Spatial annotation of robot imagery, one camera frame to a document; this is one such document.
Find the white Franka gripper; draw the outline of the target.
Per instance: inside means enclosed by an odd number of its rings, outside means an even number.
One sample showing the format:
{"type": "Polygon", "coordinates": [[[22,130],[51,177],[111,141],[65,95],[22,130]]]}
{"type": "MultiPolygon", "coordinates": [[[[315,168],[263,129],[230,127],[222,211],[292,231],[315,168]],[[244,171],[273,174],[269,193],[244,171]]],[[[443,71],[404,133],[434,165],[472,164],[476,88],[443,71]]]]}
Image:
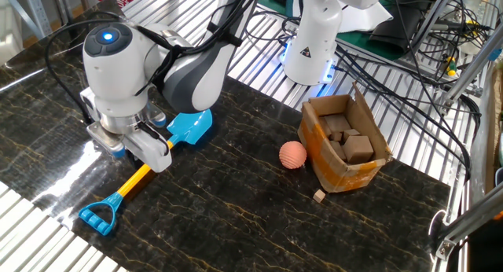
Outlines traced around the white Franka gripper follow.
{"type": "Polygon", "coordinates": [[[156,131],[166,123],[166,115],[143,94],[124,101],[103,101],[88,87],[80,92],[87,111],[94,120],[86,128],[95,142],[113,156],[120,158],[131,152],[127,160],[137,171],[144,164],[155,172],[171,165],[167,140],[156,131]]]}

